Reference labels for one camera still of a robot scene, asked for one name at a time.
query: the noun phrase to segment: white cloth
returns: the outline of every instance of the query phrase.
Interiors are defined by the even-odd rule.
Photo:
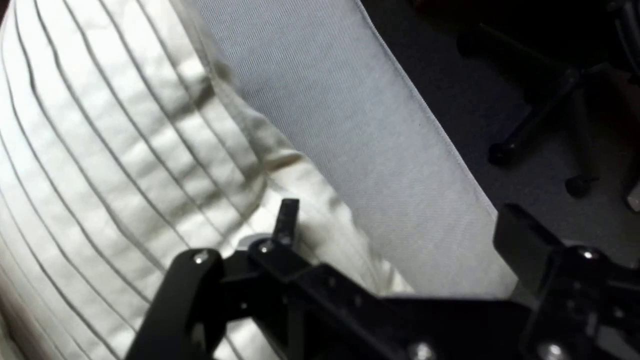
[[[0,45],[0,298],[26,358],[122,358],[170,260],[229,255],[283,195],[305,255],[407,290],[169,0],[15,0]]]
[[[511,293],[516,275],[493,246],[497,207],[363,0],[182,1],[216,36],[240,93],[314,159],[421,293]],[[451,39],[428,42],[451,52]]]

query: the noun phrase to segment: chair leg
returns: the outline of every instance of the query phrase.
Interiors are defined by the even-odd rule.
[[[585,98],[585,85],[581,84],[569,98],[569,109],[566,115],[569,134],[572,135],[574,148],[577,148],[577,159],[581,165],[581,174],[566,180],[566,189],[574,197],[589,195],[593,189],[593,183],[598,180],[598,168],[596,168],[596,154],[593,149],[595,138],[589,124],[586,114],[586,98]]]
[[[566,70],[550,87],[547,100],[532,107],[529,115],[506,135],[506,139],[493,144],[490,161],[497,165],[512,164],[521,157],[522,149],[531,144],[540,126],[548,119],[548,114],[557,109],[582,82],[582,71]]]

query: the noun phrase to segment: dark background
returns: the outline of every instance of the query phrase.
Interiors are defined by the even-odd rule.
[[[8,0],[0,0],[0,21],[5,17],[7,6],[8,6]]]
[[[577,174],[577,159],[563,132],[544,134],[521,165],[503,170],[489,164],[489,146],[527,111],[527,84],[487,59],[462,57],[456,34],[483,16],[497,16],[497,7],[489,4],[499,10],[504,4],[425,0],[421,12],[408,0],[363,0],[363,4],[497,206],[519,201],[559,235],[603,246],[614,260],[636,264],[640,216],[629,210],[624,195],[632,182],[640,180],[636,155],[640,132],[639,119],[618,103],[609,85],[595,85],[589,92],[593,126],[598,134],[593,146],[598,154],[600,182],[593,195],[574,200],[566,194],[564,180]],[[524,4],[506,1],[503,10],[522,13],[529,10]],[[570,25],[554,23],[553,12],[554,6],[532,12],[532,21],[524,25],[531,28],[527,36],[578,32],[585,36],[574,38],[582,45],[596,42],[589,34],[590,28],[581,28],[585,23],[578,19]],[[629,96],[640,101],[639,89],[631,89]]]

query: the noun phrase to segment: pleated fabric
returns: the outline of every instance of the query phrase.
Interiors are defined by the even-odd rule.
[[[0,34],[0,312],[25,358],[124,358],[182,250],[270,232],[408,290],[314,164],[236,93],[179,0],[15,0]],[[223,358],[262,358],[253,324]],[[2,358],[18,356],[13,344]]]

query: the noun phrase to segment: white striped fabric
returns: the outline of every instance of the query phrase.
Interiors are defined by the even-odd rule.
[[[216,50],[197,52],[211,38],[195,38],[186,12],[170,0],[8,10],[0,310],[26,358],[122,358],[173,258],[233,253],[272,227],[285,195],[302,200],[305,255],[378,292],[407,287],[319,170],[239,98]],[[247,358],[259,341],[240,325],[223,347]]]

